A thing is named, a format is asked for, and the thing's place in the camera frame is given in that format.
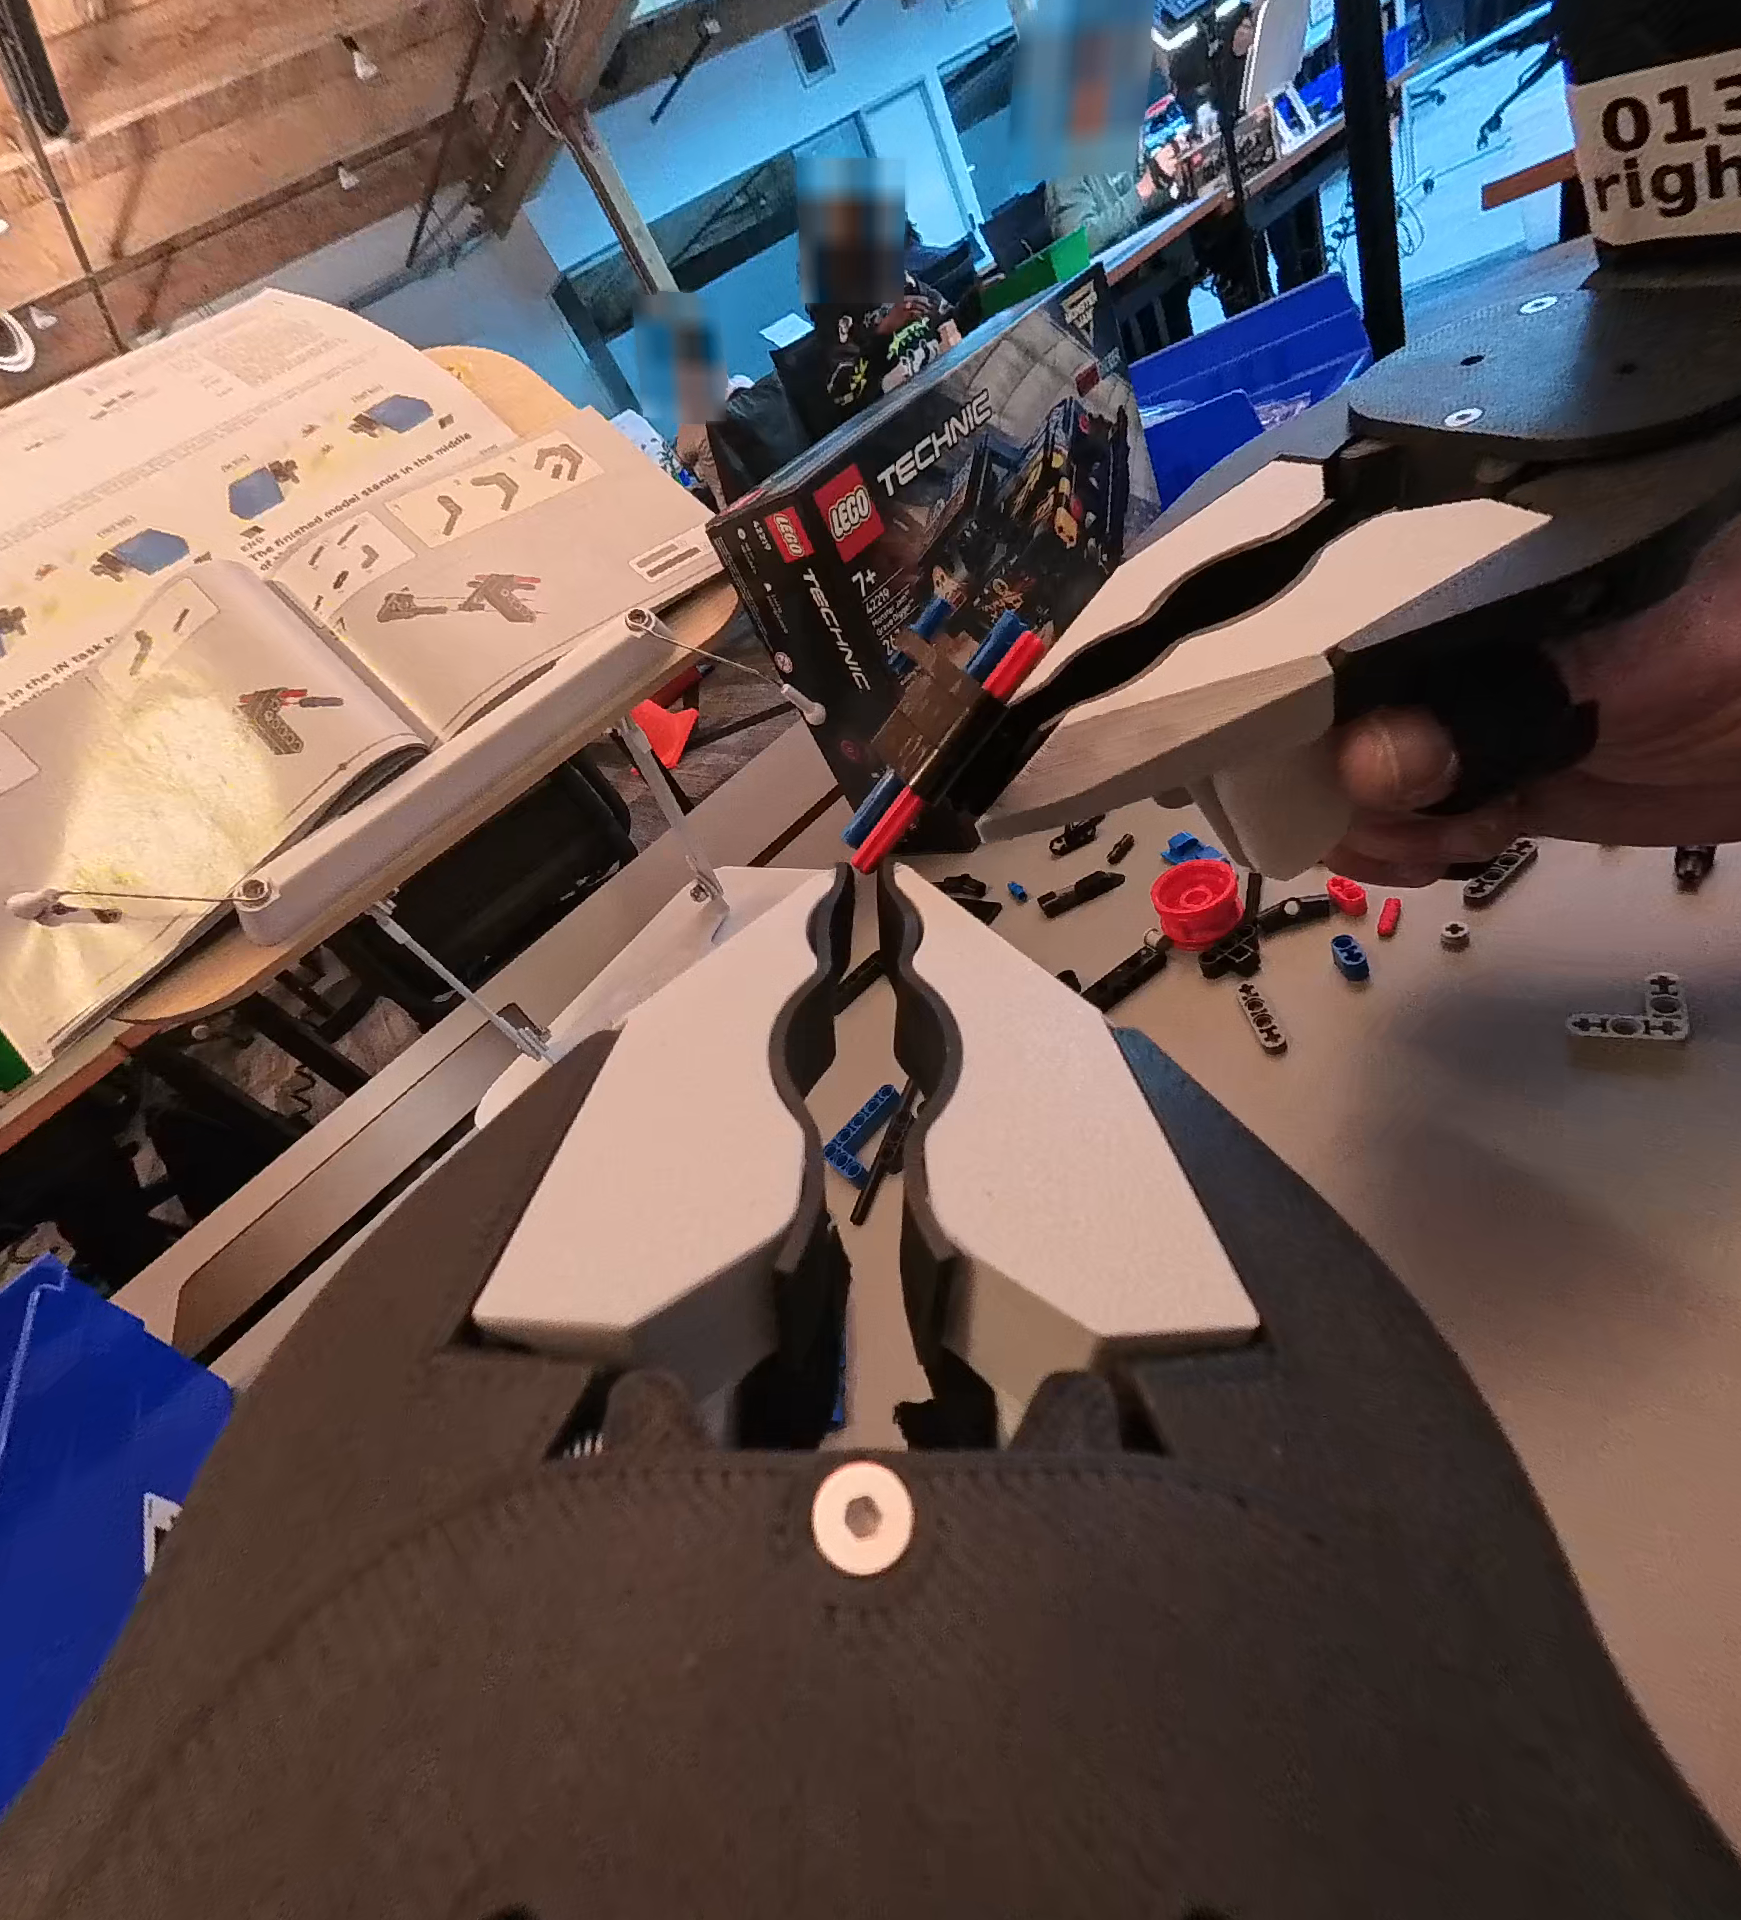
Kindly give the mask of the black pole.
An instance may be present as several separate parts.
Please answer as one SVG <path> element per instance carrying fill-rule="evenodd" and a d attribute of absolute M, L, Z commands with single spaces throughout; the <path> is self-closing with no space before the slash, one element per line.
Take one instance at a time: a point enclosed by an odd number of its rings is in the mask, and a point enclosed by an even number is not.
<path fill-rule="evenodd" d="M 1379 362 L 1406 343 L 1381 6 L 1336 3 L 1335 26 L 1361 311 Z"/>

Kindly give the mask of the black toy set box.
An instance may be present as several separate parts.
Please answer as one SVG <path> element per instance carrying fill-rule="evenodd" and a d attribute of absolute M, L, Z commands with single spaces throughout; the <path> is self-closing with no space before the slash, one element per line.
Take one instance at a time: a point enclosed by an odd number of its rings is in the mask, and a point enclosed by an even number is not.
<path fill-rule="evenodd" d="M 873 735 L 937 607 L 966 659 L 1002 614 L 1059 638 L 1160 513 L 1107 272 L 978 323 L 917 378 L 710 524 L 740 607 L 841 795 L 862 804 Z"/>

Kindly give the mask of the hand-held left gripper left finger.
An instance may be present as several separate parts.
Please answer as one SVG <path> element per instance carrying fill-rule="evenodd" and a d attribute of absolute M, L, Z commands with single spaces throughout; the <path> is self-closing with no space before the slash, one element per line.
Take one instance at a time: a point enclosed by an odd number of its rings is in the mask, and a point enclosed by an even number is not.
<path fill-rule="evenodd" d="M 720 871 L 559 1020 L 532 1094 L 575 1116 L 472 1328 L 595 1377 L 666 1372 L 739 1445 L 816 1445 L 842 1388 L 848 1260 L 810 1091 L 836 1055 L 848 871 Z"/>

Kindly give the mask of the white book stand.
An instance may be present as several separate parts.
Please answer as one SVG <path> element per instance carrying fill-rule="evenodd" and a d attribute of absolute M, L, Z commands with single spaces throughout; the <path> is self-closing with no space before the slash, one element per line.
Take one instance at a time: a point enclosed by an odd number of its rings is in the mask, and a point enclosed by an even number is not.
<path fill-rule="evenodd" d="M 425 993 L 472 999 L 394 895 L 606 733 L 684 823 L 630 714 L 722 662 L 739 594 L 707 517 L 517 359 L 432 359 L 517 435 L 353 489 L 269 576 L 196 564 L 10 726 L 37 737 L 0 829 L 25 1026 L 0 1023 L 25 1051 L 100 1018 L 259 1023 L 270 979 L 362 921 Z"/>

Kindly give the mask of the plain blue storage bin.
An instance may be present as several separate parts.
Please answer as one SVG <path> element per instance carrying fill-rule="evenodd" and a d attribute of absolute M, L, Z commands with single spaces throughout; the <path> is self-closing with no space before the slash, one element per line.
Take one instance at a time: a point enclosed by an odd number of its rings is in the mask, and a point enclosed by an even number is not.
<path fill-rule="evenodd" d="M 1343 277 L 1330 274 L 1133 365 L 1160 510 L 1271 426 L 1328 403 L 1369 367 Z"/>

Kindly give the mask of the long black axle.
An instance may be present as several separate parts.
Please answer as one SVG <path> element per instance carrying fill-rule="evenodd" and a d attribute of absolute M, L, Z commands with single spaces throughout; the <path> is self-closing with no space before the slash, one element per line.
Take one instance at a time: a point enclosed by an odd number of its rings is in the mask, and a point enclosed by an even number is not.
<path fill-rule="evenodd" d="M 862 1227 L 869 1220 L 882 1183 L 899 1169 L 901 1154 L 904 1154 L 904 1138 L 907 1138 L 907 1131 L 909 1131 L 915 1117 L 917 1117 L 917 1104 L 915 1101 L 904 1101 L 898 1107 L 898 1113 L 891 1117 L 891 1123 L 888 1123 L 888 1126 L 882 1131 L 882 1138 L 879 1143 L 879 1156 L 869 1165 L 867 1181 L 863 1181 L 862 1190 L 856 1194 L 856 1205 L 852 1207 L 852 1214 L 849 1214 L 852 1227 Z"/>

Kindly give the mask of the person's right hand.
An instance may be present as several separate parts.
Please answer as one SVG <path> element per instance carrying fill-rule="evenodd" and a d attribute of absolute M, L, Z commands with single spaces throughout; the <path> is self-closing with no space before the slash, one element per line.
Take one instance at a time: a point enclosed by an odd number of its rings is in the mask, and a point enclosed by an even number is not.
<path fill-rule="evenodd" d="M 1597 716 L 1569 770 L 1463 816 L 1432 816 L 1457 752 L 1423 712 L 1365 716 L 1336 735 L 1346 834 L 1322 868 L 1369 885 L 1432 885 L 1526 834 L 1589 847 L 1741 843 L 1741 519 L 1685 583 L 1551 659 Z"/>

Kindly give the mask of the open instruction booklet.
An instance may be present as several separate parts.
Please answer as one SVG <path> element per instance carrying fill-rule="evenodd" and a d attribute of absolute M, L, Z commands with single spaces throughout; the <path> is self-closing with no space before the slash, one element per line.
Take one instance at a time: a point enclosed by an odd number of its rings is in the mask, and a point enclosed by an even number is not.
<path fill-rule="evenodd" d="M 37 775 L 37 737 L 10 726 L 37 721 L 158 589 L 202 561 L 269 576 L 353 489 L 514 435 L 419 349 L 284 292 L 7 410 L 0 829 L 18 827 Z M 25 1026 L 16 985 L 0 938 L 0 1018 Z M 50 1064 L 0 1032 L 27 1068 Z"/>

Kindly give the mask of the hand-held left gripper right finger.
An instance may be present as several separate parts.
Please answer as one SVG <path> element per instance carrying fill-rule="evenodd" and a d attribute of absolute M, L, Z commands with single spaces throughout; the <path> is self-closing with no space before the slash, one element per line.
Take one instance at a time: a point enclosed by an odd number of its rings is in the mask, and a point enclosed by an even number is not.
<path fill-rule="evenodd" d="M 915 1445 L 995 1445 L 1051 1377 L 1259 1339 L 1259 1310 L 1121 1032 L 915 868 L 879 880 L 892 1051 L 918 1095 L 898 1247 Z"/>

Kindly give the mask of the black beam assembly with pins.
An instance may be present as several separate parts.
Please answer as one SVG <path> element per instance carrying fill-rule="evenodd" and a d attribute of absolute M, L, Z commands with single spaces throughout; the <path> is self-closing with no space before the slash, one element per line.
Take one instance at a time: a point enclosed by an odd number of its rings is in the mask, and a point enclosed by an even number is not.
<path fill-rule="evenodd" d="M 955 659 L 953 644 L 917 631 L 904 633 L 901 644 L 915 671 L 873 737 L 882 780 L 842 832 L 856 876 L 871 876 L 917 817 L 949 795 L 1050 652 L 1050 643 L 1014 614 L 1000 618 L 1000 627 L 966 664 Z"/>

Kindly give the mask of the blue storage bin with tag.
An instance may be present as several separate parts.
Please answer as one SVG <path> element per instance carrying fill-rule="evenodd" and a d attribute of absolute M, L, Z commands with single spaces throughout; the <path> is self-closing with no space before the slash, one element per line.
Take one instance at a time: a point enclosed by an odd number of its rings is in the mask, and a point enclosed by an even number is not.
<path fill-rule="evenodd" d="M 0 1815 L 90 1693 L 232 1403 L 55 1257 L 0 1290 Z"/>

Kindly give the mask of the grey desk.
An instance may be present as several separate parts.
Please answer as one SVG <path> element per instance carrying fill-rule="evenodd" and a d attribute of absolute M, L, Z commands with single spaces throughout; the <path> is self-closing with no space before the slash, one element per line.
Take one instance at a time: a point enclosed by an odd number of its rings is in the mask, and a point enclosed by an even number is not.
<path fill-rule="evenodd" d="M 1694 1034 L 1580 1045 L 1676 973 Z M 1233 990 L 1171 973 L 1121 1018 L 1330 1200 L 1411 1288 L 1520 1453 L 1612 1660 L 1741 1855 L 1741 847 L 1543 847 L 1482 915 L 1415 895 L 1346 987 L 1317 929 L 1268 943 L 1265 1055 Z M 514 1060 L 472 1009 L 121 1293 L 251 1378 L 334 1251 Z"/>

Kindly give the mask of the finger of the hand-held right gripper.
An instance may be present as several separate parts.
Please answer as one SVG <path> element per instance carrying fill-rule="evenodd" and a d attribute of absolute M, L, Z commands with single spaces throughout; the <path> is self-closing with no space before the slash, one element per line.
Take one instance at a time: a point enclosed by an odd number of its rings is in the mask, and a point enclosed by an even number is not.
<path fill-rule="evenodd" d="M 1273 460 L 1171 531 L 1157 525 L 1025 677 L 1019 707 L 1080 707 L 1144 675 L 1181 640 L 1263 607 L 1265 549 L 1324 504 L 1322 463 Z"/>
<path fill-rule="evenodd" d="M 1450 502 L 1350 529 L 1265 609 L 1071 708 L 982 813 L 981 840 L 1191 795 L 1220 841 L 1336 841 L 1349 804 L 1328 748 L 1330 650 L 1546 524 L 1505 502 Z"/>

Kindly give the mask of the large red wheel rim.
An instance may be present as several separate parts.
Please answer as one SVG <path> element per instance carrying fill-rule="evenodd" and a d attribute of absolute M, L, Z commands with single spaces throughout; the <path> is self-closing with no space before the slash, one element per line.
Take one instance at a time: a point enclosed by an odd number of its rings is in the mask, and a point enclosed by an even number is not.
<path fill-rule="evenodd" d="M 1244 886 L 1226 859 L 1195 859 L 1163 868 L 1150 886 L 1150 903 L 1172 948 L 1203 954 L 1236 935 Z"/>

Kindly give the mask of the green bin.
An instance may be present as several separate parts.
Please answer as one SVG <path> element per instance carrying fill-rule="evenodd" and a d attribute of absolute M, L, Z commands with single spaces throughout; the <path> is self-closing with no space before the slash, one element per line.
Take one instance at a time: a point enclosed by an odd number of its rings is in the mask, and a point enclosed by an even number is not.
<path fill-rule="evenodd" d="M 978 287 L 978 315 L 992 319 L 1011 306 L 1039 298 L 1068 280 L 1087 274 L 1089 266 L 1087 229 L 1073 229 L 1051 241 L 1039 252 L 1025 258 L 1023 264 L 1011 266 L 1007 274 L 992 277 Z"/>

